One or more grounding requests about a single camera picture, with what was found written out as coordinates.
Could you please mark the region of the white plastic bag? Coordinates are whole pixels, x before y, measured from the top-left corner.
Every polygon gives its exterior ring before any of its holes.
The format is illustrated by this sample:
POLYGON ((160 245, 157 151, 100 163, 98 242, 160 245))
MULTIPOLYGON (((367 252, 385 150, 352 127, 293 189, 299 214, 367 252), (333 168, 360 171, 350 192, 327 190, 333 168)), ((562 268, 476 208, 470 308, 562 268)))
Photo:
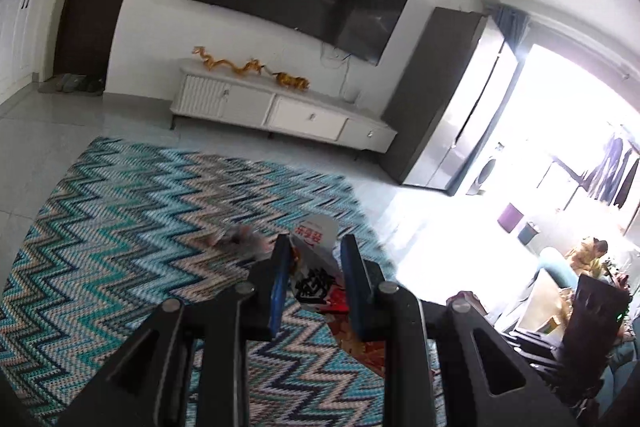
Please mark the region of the white plastic bag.
POLYGON ((271 257, 270 244, 265 236, 249 225, 233 225, 221 234, 209 235, 206 245, 243 259, 264 260, 271 257))

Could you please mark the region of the red snack wrapper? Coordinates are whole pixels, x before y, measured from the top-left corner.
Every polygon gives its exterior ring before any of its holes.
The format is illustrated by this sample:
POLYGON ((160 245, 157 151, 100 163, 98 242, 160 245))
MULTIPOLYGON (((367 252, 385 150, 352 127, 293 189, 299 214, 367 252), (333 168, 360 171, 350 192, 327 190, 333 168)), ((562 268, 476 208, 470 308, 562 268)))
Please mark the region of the red snack wrapper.
POLYGON ((345 289, 333 287, 328 303, 320 310, 338 347, 356 361, 371 369, 376 375, 385 377, 384 341, 363 341, 352 326, 345 289))

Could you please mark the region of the white TV cabinet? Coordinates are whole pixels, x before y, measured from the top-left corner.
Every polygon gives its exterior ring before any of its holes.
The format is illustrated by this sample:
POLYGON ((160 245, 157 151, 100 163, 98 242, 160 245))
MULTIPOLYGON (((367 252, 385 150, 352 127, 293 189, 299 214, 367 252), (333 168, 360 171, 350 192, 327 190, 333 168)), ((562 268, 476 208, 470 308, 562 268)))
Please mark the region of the white TV cabinet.
POLYGON ((250 129, 384 154, 396 131, 382 119, 340 98, 296 91, 256 74, 239 77, 208 70, 194 58, 180 61, 172 116, 250 129))

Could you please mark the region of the teal small waste bin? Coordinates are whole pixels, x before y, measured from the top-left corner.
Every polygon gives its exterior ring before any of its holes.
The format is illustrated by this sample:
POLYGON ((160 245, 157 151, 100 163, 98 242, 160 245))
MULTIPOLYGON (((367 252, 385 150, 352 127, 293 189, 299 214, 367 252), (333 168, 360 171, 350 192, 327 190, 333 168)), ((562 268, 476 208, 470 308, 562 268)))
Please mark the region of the teal small waste bin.
POLYGON ((537 235, 539 231, 537 225, 532 222, 526 222, 518 232, 518 240, 524 246, 527 246, 537 235))

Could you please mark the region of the golden dragon figurine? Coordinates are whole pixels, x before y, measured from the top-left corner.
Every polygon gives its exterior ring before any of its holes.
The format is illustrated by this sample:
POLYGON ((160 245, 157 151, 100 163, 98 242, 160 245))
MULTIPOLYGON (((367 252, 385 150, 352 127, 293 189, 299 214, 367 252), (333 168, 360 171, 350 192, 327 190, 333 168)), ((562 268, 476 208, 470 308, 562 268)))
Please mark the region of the golden dragon figurine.
POLYGON ((271 70, 265 64, 262 64, 261 61, 256 60, 256 58, 250 58, 243 65, 236 65, 232 61, 228 60, 228 58, 215 58, 213 54, 206 51, 205 46, 194 46, 192 54, 197 56, 202 61, 204 67, 208 70, 225 67, 237 76, 245 76, 251 72, 254 72, 257 75, 262 75, 264 72, 267 75, 272 74, 271 70))

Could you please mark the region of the front-load washing machine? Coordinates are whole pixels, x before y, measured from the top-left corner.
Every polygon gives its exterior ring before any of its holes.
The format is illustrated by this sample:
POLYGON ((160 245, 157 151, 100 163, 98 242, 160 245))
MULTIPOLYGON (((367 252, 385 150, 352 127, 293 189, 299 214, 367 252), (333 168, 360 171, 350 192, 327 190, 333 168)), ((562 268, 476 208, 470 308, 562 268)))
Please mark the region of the front-load washing machine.
POLYGON ((501 152, 504 149, 504 145, 501 142, 498 142, 494 148, 494 150, 489 155, 487 161, 483 165, 482 169, 472 182, 469 190, 466 194, 470 196, 483 195, 486 191, 487 182, 491 176, 491 173, 494 172, 498 159, 501 155, 501 152))

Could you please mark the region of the teal zigzag rug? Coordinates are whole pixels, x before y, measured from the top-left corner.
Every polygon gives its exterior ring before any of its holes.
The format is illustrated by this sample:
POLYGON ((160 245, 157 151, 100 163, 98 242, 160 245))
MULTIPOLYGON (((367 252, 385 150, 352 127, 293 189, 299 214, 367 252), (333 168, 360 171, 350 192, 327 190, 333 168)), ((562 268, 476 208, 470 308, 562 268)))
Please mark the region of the teal zigzag rug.
POLYGON ((233 225, 268 241, 313 215, 397 272, 344 176, 99 138, 70 166, 17 251, 1 299, 1 370, 52 426, 163 300, 215 296, 247 256, 216 247, 233 225))

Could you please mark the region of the white red printed wrapper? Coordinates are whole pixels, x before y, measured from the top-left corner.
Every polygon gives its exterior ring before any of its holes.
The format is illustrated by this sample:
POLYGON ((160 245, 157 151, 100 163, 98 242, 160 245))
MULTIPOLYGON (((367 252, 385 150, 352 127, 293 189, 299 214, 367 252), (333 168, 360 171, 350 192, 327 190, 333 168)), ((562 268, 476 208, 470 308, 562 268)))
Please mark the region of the white red printed wrapper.
POLYGON ((312 215, 300 221, 290 235, 295 259, 292 293, 309 311, 321 314, 348 311, 343 272, 333 254, 337 233, 335 219, 312 215))

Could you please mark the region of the golden tiger figurine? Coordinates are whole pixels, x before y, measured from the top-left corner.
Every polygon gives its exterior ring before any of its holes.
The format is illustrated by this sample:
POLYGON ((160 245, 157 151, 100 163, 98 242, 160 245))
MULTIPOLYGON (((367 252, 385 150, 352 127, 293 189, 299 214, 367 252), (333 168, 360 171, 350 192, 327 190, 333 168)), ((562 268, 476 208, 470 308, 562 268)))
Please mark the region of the golden tiger figurine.
POLYGON ((287 72, 276 72, 273 77, 276 83, 283 88, 306 92, 310 86, 307 78, 292 76, 287 72))

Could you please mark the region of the hanging dark clothes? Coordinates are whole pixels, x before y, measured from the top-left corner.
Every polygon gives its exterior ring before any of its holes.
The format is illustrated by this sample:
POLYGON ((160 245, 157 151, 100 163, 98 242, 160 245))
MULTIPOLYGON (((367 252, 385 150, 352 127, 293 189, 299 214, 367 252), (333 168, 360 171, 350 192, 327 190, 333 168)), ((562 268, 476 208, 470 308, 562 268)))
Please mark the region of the hanging dark clothes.
POLYGON ((551 165, 562 169, 575 183, 564 210, 580 191, 597 202, 622 210, 639 174, 639 145, 633 139, 614 135, 597 165, 584 173, 577 173, 557 157, 552 158, 551 165))

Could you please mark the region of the teal sofa chair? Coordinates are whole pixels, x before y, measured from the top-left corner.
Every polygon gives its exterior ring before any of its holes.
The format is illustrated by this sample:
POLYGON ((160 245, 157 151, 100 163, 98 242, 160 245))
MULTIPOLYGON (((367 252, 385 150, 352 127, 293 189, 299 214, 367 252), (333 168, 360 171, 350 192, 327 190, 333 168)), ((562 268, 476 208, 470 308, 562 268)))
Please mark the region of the teal sofa chair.
POLYGON ((539 269, 546 271, 559 288, 577 288, 578 275, 555 248, 546 247, 539 253, 539 269))

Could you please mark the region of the grey double-door refrigerator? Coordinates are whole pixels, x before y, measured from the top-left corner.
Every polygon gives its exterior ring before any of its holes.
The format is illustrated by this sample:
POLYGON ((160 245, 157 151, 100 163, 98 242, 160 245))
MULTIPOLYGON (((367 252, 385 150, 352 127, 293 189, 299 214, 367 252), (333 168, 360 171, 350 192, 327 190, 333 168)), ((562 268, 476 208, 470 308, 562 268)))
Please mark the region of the grey double-door refrigerator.
POLYGON ((383 120, 397 134, 381 167, 401 185, 449 192, 517 64, 492 17, 434 9, 384 110, 383 120))

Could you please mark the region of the dark blue curtain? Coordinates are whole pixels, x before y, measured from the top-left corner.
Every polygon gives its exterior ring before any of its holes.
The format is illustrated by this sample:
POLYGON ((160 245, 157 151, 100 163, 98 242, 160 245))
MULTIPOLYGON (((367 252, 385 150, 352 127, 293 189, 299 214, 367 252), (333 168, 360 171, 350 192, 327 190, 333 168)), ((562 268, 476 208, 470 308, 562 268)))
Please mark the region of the dark blue curtain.
POLYGON ((506 44, 516 57, 522 54, 518 50, 526 35, 530 16, 528 13, 506 4, 496 4, 490 9, 491 17, 503 34, 506 44))

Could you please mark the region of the purple stool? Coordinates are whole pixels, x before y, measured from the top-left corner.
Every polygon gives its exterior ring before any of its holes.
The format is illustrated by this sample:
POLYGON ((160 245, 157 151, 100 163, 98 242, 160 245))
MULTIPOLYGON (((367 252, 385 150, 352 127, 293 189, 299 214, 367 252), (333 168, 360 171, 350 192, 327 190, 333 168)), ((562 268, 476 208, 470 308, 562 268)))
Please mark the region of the purple stool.
POLYGON ((523 213, 521 210, 510 202, 510 204, 506 205, 506 208, 504 208, 497 222, 503 231, 506 231, 506 233, 512 233, 522 219, 523 213))

